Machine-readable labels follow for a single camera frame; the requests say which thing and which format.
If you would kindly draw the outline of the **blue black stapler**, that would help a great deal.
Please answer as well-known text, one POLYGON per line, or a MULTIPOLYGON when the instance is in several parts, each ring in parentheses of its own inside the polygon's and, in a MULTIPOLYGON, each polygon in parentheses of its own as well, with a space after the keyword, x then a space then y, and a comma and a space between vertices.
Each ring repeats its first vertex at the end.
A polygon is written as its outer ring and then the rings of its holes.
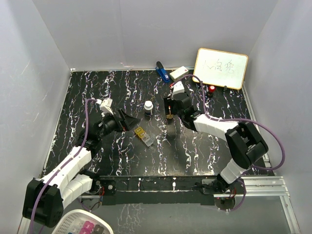
POLYGON ((170 81, 170 78, 160 61, 156 62, 156 71, 165 83, 170 81))

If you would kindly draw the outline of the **white plastic basket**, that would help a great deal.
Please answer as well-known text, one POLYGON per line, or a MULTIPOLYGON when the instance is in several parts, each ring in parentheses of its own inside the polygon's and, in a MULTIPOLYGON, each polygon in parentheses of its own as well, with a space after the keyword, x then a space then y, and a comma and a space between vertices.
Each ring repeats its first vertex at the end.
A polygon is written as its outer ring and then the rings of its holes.
POLYGON ((111 226, 98 216, 75 209, 66 213, 52 232, 53 234, 113 234, 111 226))

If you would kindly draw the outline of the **white green small box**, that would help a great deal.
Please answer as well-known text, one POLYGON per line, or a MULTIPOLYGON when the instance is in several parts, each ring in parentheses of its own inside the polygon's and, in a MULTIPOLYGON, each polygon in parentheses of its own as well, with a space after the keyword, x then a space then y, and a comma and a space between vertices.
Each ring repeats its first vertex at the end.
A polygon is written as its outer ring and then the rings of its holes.
POLYGON ((181 66, 177 68, 176 70, 172 71, 169 75, 170 75, 170 78, 174 82, 176 82, 178 79, 180 79, 184 75, 187 75, 188 73, 189 73, 189 70, 186 67, 181 66))

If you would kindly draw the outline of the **yellow clear weekly pill organizer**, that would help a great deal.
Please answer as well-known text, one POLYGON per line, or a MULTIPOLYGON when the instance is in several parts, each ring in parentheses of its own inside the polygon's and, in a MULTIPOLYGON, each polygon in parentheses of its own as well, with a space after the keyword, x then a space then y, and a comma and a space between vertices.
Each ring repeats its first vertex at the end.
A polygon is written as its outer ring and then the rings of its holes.
POLYGON ((154 134, 148 134, 142 127, 135 129, 135 134, 144 142, 144 144, 150 147, 156 139, 154 134))

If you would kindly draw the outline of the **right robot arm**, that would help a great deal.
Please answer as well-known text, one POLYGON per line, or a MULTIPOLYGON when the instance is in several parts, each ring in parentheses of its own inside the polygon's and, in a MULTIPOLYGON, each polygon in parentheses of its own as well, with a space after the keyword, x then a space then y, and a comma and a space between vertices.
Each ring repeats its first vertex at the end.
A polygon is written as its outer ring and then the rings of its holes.
POLYGON ((268 145, 251 122, 215 121, 192 105, 187 93, 178 93, 164 98, 166 118, 177 115, 184 127, 195 132, 207 133, 224 140, 230 150, 231 160, 208 185, 197 184, 215 193, 229 193, 235 187, 235 181, 249 170, 268 152, 268 145))

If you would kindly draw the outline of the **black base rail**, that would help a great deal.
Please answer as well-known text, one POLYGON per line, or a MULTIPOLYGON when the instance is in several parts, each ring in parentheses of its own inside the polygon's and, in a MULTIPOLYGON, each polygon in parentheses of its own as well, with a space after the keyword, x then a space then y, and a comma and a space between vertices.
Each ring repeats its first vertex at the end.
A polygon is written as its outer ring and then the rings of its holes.
POLYGON ((99 176, 103 205, 119 204, 201 204, 215 205, 218 198, 243 195, 244 189, 234 182, 225 191, 217 188, 217 177, 204 176, 99 176))

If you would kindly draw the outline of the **white cap pill bottle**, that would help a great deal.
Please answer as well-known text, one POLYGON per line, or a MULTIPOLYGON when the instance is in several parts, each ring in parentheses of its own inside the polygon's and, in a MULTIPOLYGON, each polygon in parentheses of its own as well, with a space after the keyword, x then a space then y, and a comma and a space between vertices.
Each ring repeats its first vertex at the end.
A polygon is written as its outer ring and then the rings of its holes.
POLYGON ((153 103, 150 100, 145 101, 144 103, 144 113, 147 116, 151 116, 153 114, 153 103))

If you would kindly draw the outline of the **red emergency stop button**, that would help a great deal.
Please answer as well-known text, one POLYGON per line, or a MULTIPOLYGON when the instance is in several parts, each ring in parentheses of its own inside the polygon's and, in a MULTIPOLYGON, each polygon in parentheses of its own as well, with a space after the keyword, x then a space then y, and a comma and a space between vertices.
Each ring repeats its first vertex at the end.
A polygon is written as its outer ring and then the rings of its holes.
POLYGON ((210 85, 210 86, 208 87, 208 94, 207 94, 207 96, 208 96, 209 98, 213 97, 214 92, 215 92, 215 89, 216 89, 216 87, 215 87, 214 85, 210 85))

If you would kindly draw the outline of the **clear jar of yellow capsules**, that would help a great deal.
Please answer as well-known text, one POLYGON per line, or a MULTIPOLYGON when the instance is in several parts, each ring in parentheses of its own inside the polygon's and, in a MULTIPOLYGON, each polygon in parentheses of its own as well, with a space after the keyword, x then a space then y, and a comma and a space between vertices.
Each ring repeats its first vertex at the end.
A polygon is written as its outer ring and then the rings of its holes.
POLYGON ((166 115, 166 118, 167 118, 167 119, 173 119, 173 117, 174 117, 173 114, 168 114, 168 115, 166 115))

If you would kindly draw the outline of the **small whiteboard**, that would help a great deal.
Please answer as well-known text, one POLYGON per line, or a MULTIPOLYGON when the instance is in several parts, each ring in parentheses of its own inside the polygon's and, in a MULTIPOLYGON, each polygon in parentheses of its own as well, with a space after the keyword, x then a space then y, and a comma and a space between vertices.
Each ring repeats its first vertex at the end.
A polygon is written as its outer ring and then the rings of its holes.
POLYGON ((204 84, 240 90, 248 59, 244 54, 200 48, 193 75, 204 84))

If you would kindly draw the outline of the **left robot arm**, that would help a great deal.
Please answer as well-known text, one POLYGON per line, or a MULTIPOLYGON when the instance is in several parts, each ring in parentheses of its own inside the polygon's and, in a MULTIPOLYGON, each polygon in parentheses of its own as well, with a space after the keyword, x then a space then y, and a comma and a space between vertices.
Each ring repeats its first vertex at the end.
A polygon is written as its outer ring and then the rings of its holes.
POLYGON ((104 114, 93 126, 86 125, 69 155, 49 174, 42 178, 34 178, 28 183, 23 217, 32 223, 52 228, 60 221, 64 209, 81 194, 98 193, 100 181, 81 175, 81 169, 101 149, 105 136, 111 132, 130 131, 139 123, 139 118, 119 109, 116 113, 104 114))

